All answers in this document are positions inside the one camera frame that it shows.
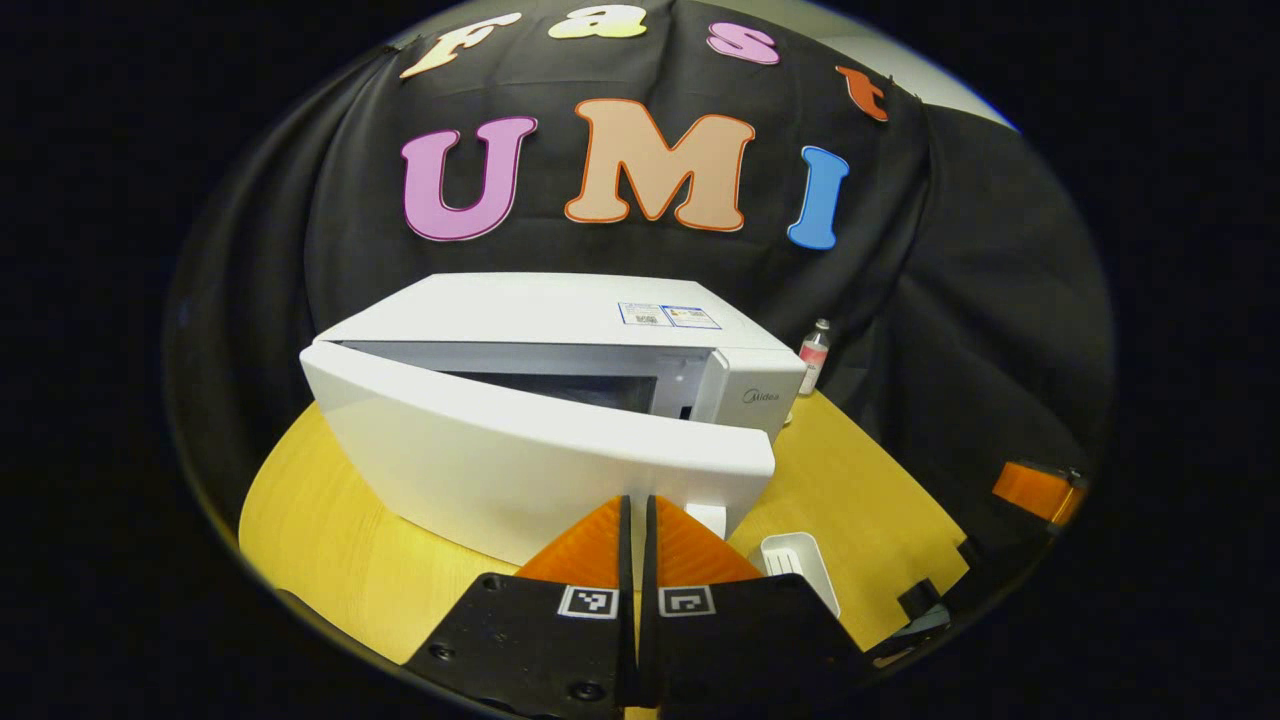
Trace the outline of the small clear bottle pink label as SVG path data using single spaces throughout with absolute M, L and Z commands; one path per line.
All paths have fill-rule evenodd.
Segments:
M 797 389 L 797 395 L 808 397 L 814 393 L 831 348 L 831 325 L 824 318 L 815 320 L 813 328 L 804 337 L 799 357 L 805 364 L 805 374 Z

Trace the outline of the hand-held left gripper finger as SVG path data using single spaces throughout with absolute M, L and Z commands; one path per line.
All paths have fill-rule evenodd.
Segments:
M 520 570 L 477 575 L 404 669 L 529 720 L 625 720 L 634 621 L 631 503 L 620 496 Z
M 640 698 L 659 714 L 823 714 L 870 660 L 799 574 L 762 575 L 659 496 L 646 501 Z

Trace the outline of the black backdrop cloth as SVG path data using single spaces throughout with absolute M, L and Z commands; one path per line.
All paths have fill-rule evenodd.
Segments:
M 1091 473 L 1114 313 L 1057 177 L 969 91 L 804 0 L 467 0 L 340 70 L 250 146 L 187 241 L 163 323 L 166 404 L 214 515 L 310 402 L 300 352 L 434 272 L 695 281 L 788 346 L 831 322 L 819 391 L 983 548 L 1007 460 Z M 591 99 L 668 143 L 717 114 L 755 132 L 744 225 L 682 224 L 662 191 L 564 214 Z M 643 205 L 657 210 L 653 219 Z

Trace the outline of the white rectangular tray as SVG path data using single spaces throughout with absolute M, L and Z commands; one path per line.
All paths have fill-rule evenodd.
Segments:
M 764 537 L 750 553 L 754 568 L 768 577 L 797 574 L 826 603 L 827 609 L 841 618 L 841 606 L 835 592 L 826 560 L 813 534 L 791 532 Z

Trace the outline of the white microwave oven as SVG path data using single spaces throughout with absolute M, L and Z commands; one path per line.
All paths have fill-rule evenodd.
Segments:
M 617 496 L 664 497 L 728 537 L 806 374 L 698 282 L 532 272 L 430 275 L 300 363 L 387 509 L 513 565 Z

